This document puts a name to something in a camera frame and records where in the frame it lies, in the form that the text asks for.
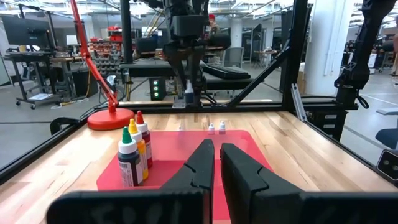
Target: ceiling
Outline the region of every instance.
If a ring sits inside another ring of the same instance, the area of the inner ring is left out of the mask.
[[[80,14],[119,14],[120,0],[76,0]],[[209,0],[209,12],[216,15],[229,17],[243,17],[254,20],[267,20],[278,15],[281,10],[292,7],[293,0]],[[354,10],[350,26],[360,26],[363,23],[361,6],[363,0],[352,0]],[[0,14],[18,14],[18,4],[36,6],[55,15],[71,17],[72,9],[70,0],[0,0]],[[131,15],[141,20],[146,15],[155,14],[156,11],[147,6],[142,0],[130,2]],[[24,12],[37,13],[33,9],[24,9]],[[396,7],[384,18],[385,26],[395,26],[395,17],[398,15],[398,3]]]

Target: computer monitor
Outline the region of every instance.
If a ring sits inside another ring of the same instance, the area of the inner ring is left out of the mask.
[[[8,43],[14,45],[52,46],[48,22],[2,16]]]

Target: floor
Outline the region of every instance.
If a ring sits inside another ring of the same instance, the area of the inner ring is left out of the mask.
[[[252,68],[245,64],[252,77],[258,76],[262,69]],[[280,71],[272,72],[246,99],[270,99],[281,101],[282,94],[279,88]],[[149,101],[149,82],[145,78],[134,80],[133,88],[138,86],[131,94],[131,101]],[[383,128],[394,127],[397,123],[396,116],[382,116],[376,113],[378,108],[398,107],[398,89],[393,87],[391,77],[387,74],[375,74],[365,89],[362,96],[368,101],[370,109],[360,108],[358,111],[349,112],[341,142],[356,151],[365,159],[376,163],[384,148],[374,137]],[[30,105],[22,103],[15,105],[15,97],[20,96],[19,87],[0,88],[0,169],[8,163],[38,146],[50,137],[49,123],[58,117],[79,118],[84,112],[98,105],[98,94],[90,97],[89,101],[67,105],[58,109],[51,109],[53,103],[37,105],[35,110]],[[229,99],[226,91],[217,93],[217,100]]]

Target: red tray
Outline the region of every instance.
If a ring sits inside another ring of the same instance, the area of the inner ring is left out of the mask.
[[[247,131],[230,130],[226,134],[210,135],[208,131],[153,131],[152,158],[154,165],[143,187],[123,187],[119,173],[118,155],[115,154],[97,180],[98,190],[158,189],[173,176],[204,139],[213,140],[215,147],[215,176],[213,192],[213,219],[229,220],[221,180],[220,149],[222,143],[233,143],[264,167],[271,169],[266,158]]]

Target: black metal frame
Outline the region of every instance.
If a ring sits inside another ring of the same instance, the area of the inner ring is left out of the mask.
[[[279,55],[279,59],[275,60],[272,64],[268,66],[266,70],[264,70],[261,75],[255,79],[252,83],[250,83],[240,95],[233,98],[228,104],[224,106],[211,106],[209,104],[204,104],[203,107],[200,108],[185,108],[185,109],[173,109],[172,104],[165,104],[165,103],[158,103],[158,104],[142,104],[142,105],[119,105],[120,108],[129,108],[130,110],[141,110],[145,114],[165,114],[165,113],[222,113],[222,112],[254,112],[254,111],[289,111],[294,113],[294,102],[291,94],[291,85],[297,82],[297,76],[299,73],[299,65],[300,65],[300,58],[301,53],[303,50],[303,42],[306,33],[306,24],[308,23],[309,19],[309,11],[307,9],[307,0],[295,0],[294,2],[294,15],[292,21],[291,35],[290,35],[290,42],[285,45],[285,51]],[[129,10],[128,7],[122,6],[121,7],[122,18],[127,20],[130,23],[129,19]],[[128,47],[124,49],[124,53],[126,55],[132,55],[131,48]],[[279,64],[283,61],[283,59],[287,60],[287,64],[289,64],[287,68],[286,78],[285,78],[285,88],[284,88],[284,95],[282,102],[258,102],[258,103],[246,103],[242,102],[243,98],[247,96],[263,79],[268,76],[273,68],[279,66]],[[324,113],[324,112],[331,112],[331,113],[342,113],[346,110],[357,110],[358,105],[344,105],[341,103],[336,103],[334,100],[326,100],[326,101],[311,101],[311,102],[303,102],[303,107],[305,111],[309,111],[311,113]],[[45,141],[43,144],[33,148],[30,152],[22,155],[21,157],[17,158],[16,160],[12,161],[8,166],[3,167],[0,169],[0,184],[4,183],[6,180],[10,179],[13,175],[18,173],[20,170],[28,166],[30,163],[35,161],[39,156],[46,153],[47,151],[51,150],[54,146],[60,143],[63,139],[67,136],[71,135],[74,131],[78,128],[82,127],[87,122],[87,118],[90,114],[98,111],[103,110],[104,108],[95,108],[85,117],[83,117],[78,123],[69,124],[66,128],[61,129],[59,132],[55,133],[49,140]],[[60,120],[57,120],[58,123],[56,126],[62,125]],[[348,149],[325,132],[323,132],[320,127],[316,127],[315,125],[311,124],[308,121],[305,121],[311,128],[318,131],[320,134],[324,135],[327,139],[331,142],[335,143],[338,147],[342,150],[353,156],[355,159],[362,162],[364,165],[369,167],[371,170],[377,172],[372,164],[368,161],[364,160],[362,157],[357,155],[352,150]],[[343,129],[343,125],[340,125],[338,128],[340,134]]]

